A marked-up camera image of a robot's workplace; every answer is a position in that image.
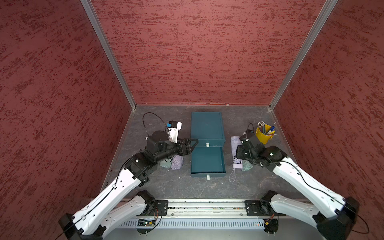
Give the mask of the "teal drawer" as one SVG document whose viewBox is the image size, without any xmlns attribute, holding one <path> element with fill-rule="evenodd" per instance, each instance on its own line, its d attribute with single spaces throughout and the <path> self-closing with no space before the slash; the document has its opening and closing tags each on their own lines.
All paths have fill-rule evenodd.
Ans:
<svg viewBox="0 0 384 240">
<path fill-rule="evenodd" d="M 199 147 L 191 154 L 192 178 L 224 177 L 226 167 L 222 147 Z"/>
</svg>

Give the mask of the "purple umbrella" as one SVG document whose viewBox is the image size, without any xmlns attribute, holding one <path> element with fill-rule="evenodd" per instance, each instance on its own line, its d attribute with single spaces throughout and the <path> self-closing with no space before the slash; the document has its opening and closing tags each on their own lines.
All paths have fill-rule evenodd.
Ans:
<svg viewBox="0 0 384 240">
<path fill-rule="evenodd" d="M 237 170 L 242 170 L 243 169 L 243 160 L 239 159 L 237 157 L 237 151 L 238 151 L 238 146 L 242 146 L 242 143 L 240 141 L 239 136 L 232 136 L 231 137 L 231 150 L 232 150 L 232 172 L 229 176 L 229 181 L 230 183 L 234 183 L 236 181 L 236 171 Z"/>
<path fill-rule="evenodd" d="M 171 169 L 172 170 L 180 170 L 183 166 L 184 158 L 182 156 L 174 156 L 172 159 L 172 165 Z"/>
</svg>

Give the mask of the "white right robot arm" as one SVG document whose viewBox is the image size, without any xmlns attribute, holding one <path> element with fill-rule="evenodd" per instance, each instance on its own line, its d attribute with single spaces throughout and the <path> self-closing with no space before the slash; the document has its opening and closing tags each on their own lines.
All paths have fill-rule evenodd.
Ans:
<svg viewBox="0 0 384 240">
<path fill-rule="evenodd" d="M 235 157 L 268 169 L 304 195 L 309 203 L 292 200 L 268 191 L 257 205 L 266 216 L 286 215 L 314 227 L 326 240 L 346 240 L 359 219 L 359 202 L 333 192 L 301 169 L 276 146 L 265 147 L 256 134 L 247 130 L 239 138 Z"/>
</svg>

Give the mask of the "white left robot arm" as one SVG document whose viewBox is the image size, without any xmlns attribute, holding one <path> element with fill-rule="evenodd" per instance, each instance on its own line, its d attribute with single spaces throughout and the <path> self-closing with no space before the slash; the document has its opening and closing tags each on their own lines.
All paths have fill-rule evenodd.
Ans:
<svg viewBox="0 0 384 240">
<path fill-rule="evenodd" d="M 136 187 L 144 185 L 157 170 L 158 162 L 174 156 L 190 155 L 197 139 L 172 141 L 169 133 L 156 131 L 147 137 L 144 150 L 134 154 L 122 165 L 117 177 L 95 199 L 74 214 L 65 214 L 59 224 L 68 240 L 102 240 L 123 222 L 142 213 L 159 216 L 155 198 L 144 190 L 130 201 L 117 204 Z"/>
</svg>

